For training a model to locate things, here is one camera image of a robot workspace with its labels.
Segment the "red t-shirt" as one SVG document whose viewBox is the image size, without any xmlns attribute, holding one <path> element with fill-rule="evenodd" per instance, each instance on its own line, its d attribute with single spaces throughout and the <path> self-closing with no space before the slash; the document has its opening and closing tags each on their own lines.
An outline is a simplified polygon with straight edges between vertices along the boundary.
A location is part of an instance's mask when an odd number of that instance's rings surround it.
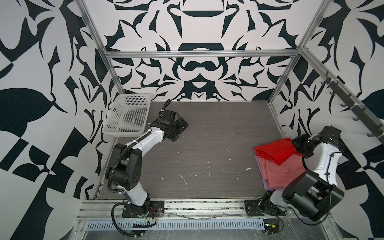
<svg viewBox="0 0 384 240">
<path fill-rule="evenodd" d="M 302 157 L 291 138 L 280 139 L 267 145 L 254 148 L 256 156 L 281 166 L 292 155 Z"/>
</svg>

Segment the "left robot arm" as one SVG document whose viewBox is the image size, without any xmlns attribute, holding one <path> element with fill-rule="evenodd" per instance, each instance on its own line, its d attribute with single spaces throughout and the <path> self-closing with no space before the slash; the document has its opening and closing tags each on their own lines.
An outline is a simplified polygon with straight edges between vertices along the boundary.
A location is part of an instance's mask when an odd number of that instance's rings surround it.
<svg viewBox="0 0 384 240">
<path fill-rule="evenodd" d="M 165 139 L 175 142 L 188 126 L 177 112 L 161 110 L 144 134 L 125 145 L 116 144 L 105 171 L 107 190 L 123 195 L 134 206 L 144 206 L 149 194 L 140 183 L 143 157 Z"/>
</svg>

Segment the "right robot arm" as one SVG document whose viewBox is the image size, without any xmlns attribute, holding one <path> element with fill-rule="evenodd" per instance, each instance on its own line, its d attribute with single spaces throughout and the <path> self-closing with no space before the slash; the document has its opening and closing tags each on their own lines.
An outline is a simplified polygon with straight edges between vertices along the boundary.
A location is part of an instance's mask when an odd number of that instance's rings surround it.
<svg viewBox="0 0 384 240">
<path fill-rule="evenodd" d="M 340 137 L 341 130 L 326 126 L 313 137 L 302 134 L 294 138 L 292 143 L 303 157 L 305 171 L 283 191 L 267 191 L 260 201 L 261 212 L 279 216 L 292 209 L 297 218 L 310 220 L 310 226 L 322 223 L 344 198 L 336 181 L 338 161 L 344 155 Z"/>
</svg>

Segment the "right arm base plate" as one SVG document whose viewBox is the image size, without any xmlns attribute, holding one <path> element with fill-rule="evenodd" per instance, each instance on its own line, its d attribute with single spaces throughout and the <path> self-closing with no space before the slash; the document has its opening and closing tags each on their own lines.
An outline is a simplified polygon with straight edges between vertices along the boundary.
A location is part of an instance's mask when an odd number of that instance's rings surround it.
<svg viewBox="0 0 384 240">
<path fill-rule="evenodd" d="M 286 211 L 272 204 L 269 200 L 245 200 L 244 204 L 248 217 L 286 216 Z"/>
</svg>

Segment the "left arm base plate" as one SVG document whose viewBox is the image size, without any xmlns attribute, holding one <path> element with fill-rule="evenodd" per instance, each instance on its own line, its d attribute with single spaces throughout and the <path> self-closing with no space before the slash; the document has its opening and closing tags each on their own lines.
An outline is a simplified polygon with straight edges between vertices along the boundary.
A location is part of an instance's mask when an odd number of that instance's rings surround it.
<svg viewBox="0 0 384 240">
<path fill-rule="evenodd" d="M 125 203 L 123 208 L 123 218 L 149 217 L 154 218 L 164 213 L 165 202 L 146 201 L 143 206 L 136 206 L 132 203 Z"/>
</svg>

